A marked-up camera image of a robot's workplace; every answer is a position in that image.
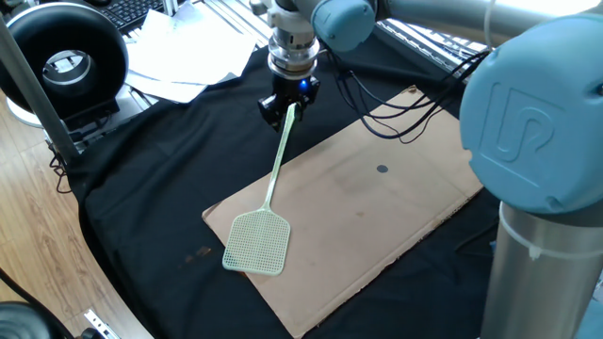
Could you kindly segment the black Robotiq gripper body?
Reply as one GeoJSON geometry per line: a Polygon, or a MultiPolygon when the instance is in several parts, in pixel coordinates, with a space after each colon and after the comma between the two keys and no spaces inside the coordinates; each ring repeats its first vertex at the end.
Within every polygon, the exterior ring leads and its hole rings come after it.
{"type": "Polygon", "coordinates": [[[311,105],[316,100],[320,81],[313,75],[297,80],[274,75],[272,87],[278,105],[290,105],[295,102],[311,105]]]}

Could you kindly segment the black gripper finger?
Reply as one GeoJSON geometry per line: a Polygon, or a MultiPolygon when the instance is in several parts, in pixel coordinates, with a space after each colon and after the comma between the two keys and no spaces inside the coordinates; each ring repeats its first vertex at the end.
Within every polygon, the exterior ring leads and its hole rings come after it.
{"type": "Polygon", "coordinates": [[[296,120],[302,121],[304,117],[305,110],[315,102],[314,97],[300,97],[296,101],[296,120]]]}
{"type": "Polygon", "coordinates": [[[266,123],[276,132],[279,132],[288,107],[287,96],[274,93],[268,97],[259,99],[257,104],[266,123]]]}

